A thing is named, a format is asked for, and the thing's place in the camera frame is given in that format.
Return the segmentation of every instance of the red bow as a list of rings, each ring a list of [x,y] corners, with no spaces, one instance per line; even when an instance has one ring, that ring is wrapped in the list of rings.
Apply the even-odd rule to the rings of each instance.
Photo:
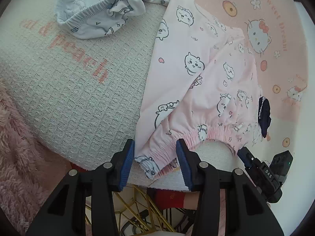
[[[268,33],[269,31],[269,28],[265,25],[265,22],[263,20],[259,22],[259,28],[262,29],[264,33]]]

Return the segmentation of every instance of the metal screw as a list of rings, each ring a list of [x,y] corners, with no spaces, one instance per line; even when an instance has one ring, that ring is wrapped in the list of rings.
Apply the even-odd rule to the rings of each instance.
[[[208,163],[205,162],[205,161],[202,161],[202,162],[199,163],[199,166],[202,167],[202,168],[206,168],[206,167],[208,167]]]
[[[69,171],[69,175],[70,175],[70,176],[75,176],[77,173],[78,173],[77,170],[70,170],[70,171]]]
[[[110,169],[113,166],[113,164],[111,162],[105,162],[103,167],[106,169]]]
[[[237,174],[239,176],[243,174],[243,170],[241,170],[239,168],[235,169],[234,172],[235,172],[235,174]]]

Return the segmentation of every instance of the pink fabric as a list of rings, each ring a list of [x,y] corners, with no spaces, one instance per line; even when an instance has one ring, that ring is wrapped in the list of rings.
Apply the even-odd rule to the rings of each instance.
[[[0,207],[21,235],[70,169],[36,141],[0,79]]]
[[[260,24],[267,31],[263,20]],[[179,138],[190,149],[219,140],[233,153],[252,141],[249,131],[257,124],[261,94],[255,59],[244,40],[241,29],[220,23],[194,0],[170,1],[136,128],[135,160],[147,177],[177,167]]]

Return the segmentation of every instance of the cartoon character print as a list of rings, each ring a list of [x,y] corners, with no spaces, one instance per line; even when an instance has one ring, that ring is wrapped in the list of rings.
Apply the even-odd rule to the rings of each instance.
[[[156,38],[159,38],[161,41],[163,41],[163,39],[168,36],[169,36],[169,28],[167,27],[165,20],[162,19]]]
[[[242,122],[242,123],[240,123],[240,124],[234,124],[234,125],[232,125],[232,126],[233,126],[233,129],[234,129],[236,132],[238,132],[238,131],[241,129],[241,127],[243,127],[243,125],[244,125],[244,123]]]
[[[179,104],[179,100],[177,100],[176,102],[167,103],[166,105],[158,106],[157,108],[158,111],[155,112],[157,116],[154,121],[154,127],[157,128],[157,126],[160,125],[162,120],[164,120],[164,118],[166,118],[172,112],[172,110],[174,110],[176,106],[178,106],[178,104]]]
[[[303,96],[303,91],[305,89],[306,87],[304,89],[300,89],[298,86],[294,86],[287,91],[287,95],[289,98],[292,98],[296,101],[301,101],[301,98]]]
[[[246,129],[243,131],[243,135],[245,135],[247,132],[250,132],[251,128],[252,128],[252,125],[249,124],[249,125],[246,127]]]
[[[220,94],[220,101],[217,104],[217,110],[219,112],[219,117],[224,113],[227,104],[231,100],[231,95],[226,93],[226,94]]]
[[[208,25],[208,28],[212,31],[212,33],[213,33],[216,37],[218,37],[218,33],[216,32],[215,27],[214,27],[213,25],[209,24],[209,23],[207,23],[207,25]]]
[[[238,50],[239,50],[241,53],[244,53],[244,45],[243,45],[243,43],[239,43],[239,44],[238,44]]]
[[[190,89],[193,89],[194,86],[198,86],[202,84],[202,77],[198,76],[194,81],[193,84],[190,86]]]
[[[195,57],[188,52],[188,55],[185,56],[185,68],[189,75],[194,75],[204,70],[204,63],[200,61],[199,57]]]
[[[218,27],[220,27],[223,31],[226,31],[225,25],[222,24],[216,17],[213,16],[213,20]]]
[[[145,175],[149,179],[153,179],[154,176],[160,171],[158,165],[155,163],[152,157],[147,157],[145,155],[142,155],[142,156],[136,157],[134,160],[145,171]]]
[[[188,26],[191,26],[194,23],[193,14],[189,9],[183,8],[182,6],[177,7],[176,16],[179,22],[183,22]]]
[[[226,76],[227,76],[228,80],[232,81],[233,78],[234,78],[234,70],[233,70],[233,68],[230,67],[227,63],[223,64],[223,68],[224,68],[224,70],[226,72]]]
[[[128,0],[115,0],[113,7],[109,9],[108,13],[118,12],[125,15],[130,11],[133,11],[133,8],[128,3]]]
[[[123,19],[120,19],[116,24],[114,24],[113,26],[111,26],[108,29],[108,32],[105,35],[111,35],[114,32],[116,32],[118,29],[120,29],[126,22]]]
[[[238,90],[237,91],[237,97],[239,98],[239,100],[242,102],[243,100],[245,100],[246,98],[246,92],[243,90]]]
[[[258,122],[255,123],[253,131],[254,131],[253,132],[253,146],[254,146],[259,140],[262,141],[261,128]]]
[[[246,99],[245,99],[245,106],[246,106],[247,109],[248,109],[248,105],[249,105],[249,100],[250,100],[250,98],[246,97]]]
[[[207,125],[202,124],[198,126],[197,129],[198,129],[199,142],[201,143],[203,140],[207,138],[207,133],[208,133]]]
[[[271,43],[271,37],[268,35],[269,28],[263,19],[252,20],[247,24],[247,34],[255,52],[264,54],[264,51]]]

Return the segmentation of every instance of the blue gripper pad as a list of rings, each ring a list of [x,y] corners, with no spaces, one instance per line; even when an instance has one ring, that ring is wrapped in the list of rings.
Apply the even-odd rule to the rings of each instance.
[[[122,165],[121,170],[120,170],[120,181],[119,181],[119,185],[118,185],[118,189],[120,191],[122,191],[122,189],[127,184],[130,169],[132,166],[133,157],[134,157],[134,140],[132,140],[132,143],[131,143],[130,148],[129,148],[127,155],[126,155],[126,159],[123,162],[123,165]]]
[[[192,170],[190,169],[190,166],[186,159],[185,152],[183,151],[183,147],[180,144],[179,140],[177,140],[176,142],[176,154],[179,161],[179,165],[181,167],[185,185],[191,191],[193,188]]]

